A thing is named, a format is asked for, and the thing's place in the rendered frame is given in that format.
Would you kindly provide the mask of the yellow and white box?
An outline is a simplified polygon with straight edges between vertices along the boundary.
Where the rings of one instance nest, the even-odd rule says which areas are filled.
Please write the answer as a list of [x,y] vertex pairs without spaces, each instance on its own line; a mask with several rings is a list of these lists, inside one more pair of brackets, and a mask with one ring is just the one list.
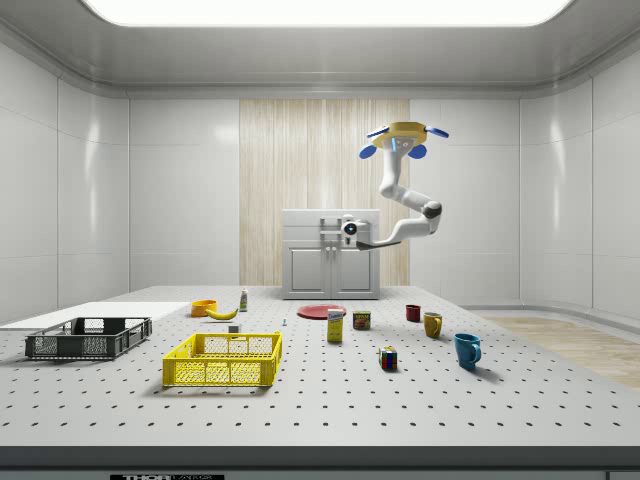
[[327,310],[327,340],[340,343],[342,341],[343,319],[345,311],[342,308]]

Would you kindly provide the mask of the red plate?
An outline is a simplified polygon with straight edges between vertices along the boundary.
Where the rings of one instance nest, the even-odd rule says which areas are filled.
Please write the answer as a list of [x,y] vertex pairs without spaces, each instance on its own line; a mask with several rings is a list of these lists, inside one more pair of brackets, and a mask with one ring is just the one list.
[[312,304],[301,306],[297,310],[297,315],[301,318],[311,320],[326,320],[329,310],[339,310],[342,315],[346,314],[346,308],[335,304]]

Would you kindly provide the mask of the white board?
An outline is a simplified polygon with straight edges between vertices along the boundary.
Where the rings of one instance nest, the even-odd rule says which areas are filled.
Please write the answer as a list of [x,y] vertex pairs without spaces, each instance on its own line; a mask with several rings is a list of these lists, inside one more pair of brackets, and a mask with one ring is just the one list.
[[0,326],[0,330],[40,330],[77,317],[162,318],[187,302],[88,302]]

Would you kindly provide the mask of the yellow basket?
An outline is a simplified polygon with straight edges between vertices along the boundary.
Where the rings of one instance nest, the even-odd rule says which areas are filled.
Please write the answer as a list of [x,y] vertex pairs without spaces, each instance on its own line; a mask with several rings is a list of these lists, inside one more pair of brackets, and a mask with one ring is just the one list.
[[165,386],[271,386],[282,334],[196,333],[163,358]]

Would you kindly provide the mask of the dark grey basket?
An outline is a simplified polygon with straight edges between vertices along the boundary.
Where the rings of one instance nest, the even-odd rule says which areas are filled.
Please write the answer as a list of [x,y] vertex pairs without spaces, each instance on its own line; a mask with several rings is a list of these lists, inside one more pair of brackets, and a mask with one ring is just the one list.
[[76,317],[29,334],[25,355],[35,360],[111,360],[151,333],[150,317]]

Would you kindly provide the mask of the white cabinet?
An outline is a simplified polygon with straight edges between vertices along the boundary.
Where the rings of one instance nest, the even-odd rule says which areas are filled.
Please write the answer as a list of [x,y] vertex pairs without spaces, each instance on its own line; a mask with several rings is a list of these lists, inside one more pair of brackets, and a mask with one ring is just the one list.
[[285,299],[377,299],[379,252],[358,240],[378,237],[378,209],[284,209],[282,296]]

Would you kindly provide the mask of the blue mug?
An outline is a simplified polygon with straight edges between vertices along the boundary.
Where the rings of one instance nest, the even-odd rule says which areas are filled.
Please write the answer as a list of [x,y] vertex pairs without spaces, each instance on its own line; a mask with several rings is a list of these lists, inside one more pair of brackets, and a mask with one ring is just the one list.
[[459,365],[466,370],[473,370],[482,356],[480,338],[469,333],[457,333],[454,343]]

